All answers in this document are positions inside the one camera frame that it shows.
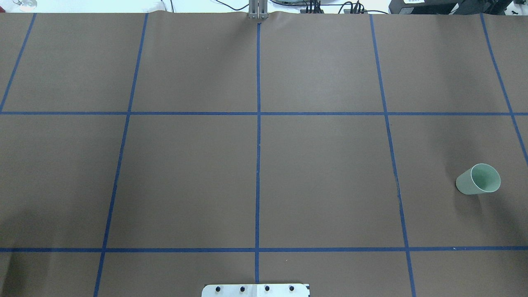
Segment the green plastic cup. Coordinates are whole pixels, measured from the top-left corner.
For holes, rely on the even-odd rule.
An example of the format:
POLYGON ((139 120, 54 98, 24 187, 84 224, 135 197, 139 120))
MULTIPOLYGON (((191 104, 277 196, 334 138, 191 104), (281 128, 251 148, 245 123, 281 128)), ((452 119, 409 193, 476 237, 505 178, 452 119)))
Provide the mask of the green plastic cup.
POLYGON ((466 195, 496 192, 501 186, 498 171, 489 164, 479 163, 466 170, 455 180, 457 190, 466 195))

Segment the aluminium frame post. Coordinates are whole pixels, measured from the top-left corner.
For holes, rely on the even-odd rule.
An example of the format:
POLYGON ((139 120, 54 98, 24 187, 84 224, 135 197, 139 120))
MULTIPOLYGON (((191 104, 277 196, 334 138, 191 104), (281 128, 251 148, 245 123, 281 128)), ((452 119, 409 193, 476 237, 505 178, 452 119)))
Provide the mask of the aluminium frame post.
POLYGON ((269 17, 267 0, 248 1, 249 19, 267 19, 269 17))

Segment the black device box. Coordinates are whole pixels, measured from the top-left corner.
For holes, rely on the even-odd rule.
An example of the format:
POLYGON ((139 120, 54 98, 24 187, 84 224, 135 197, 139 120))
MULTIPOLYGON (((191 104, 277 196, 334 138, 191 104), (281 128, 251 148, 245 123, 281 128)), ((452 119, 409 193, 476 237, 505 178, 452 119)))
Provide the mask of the black device box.
POLYGON ((514 0, 391 0, 391 14, 504 15, 514 0))

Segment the clear plastic lid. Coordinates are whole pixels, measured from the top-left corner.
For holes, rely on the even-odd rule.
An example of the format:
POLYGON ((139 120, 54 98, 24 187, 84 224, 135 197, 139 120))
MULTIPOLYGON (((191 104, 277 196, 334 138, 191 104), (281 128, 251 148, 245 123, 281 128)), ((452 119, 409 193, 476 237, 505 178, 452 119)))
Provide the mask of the clear plastic lid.
POLYGON ((13 0, 13 3, 19 8, 22 12, 31 12, 37 8, 37 0, 13 0))

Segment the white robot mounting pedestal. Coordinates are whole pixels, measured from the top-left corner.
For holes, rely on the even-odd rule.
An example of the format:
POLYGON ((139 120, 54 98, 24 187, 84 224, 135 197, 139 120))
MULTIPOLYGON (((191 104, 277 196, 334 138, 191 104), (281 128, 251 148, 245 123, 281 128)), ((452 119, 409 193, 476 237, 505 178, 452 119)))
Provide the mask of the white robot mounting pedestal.
POLYGON ((308 284, 210 284, 204 286, 202 297, 309 297, 308 284))

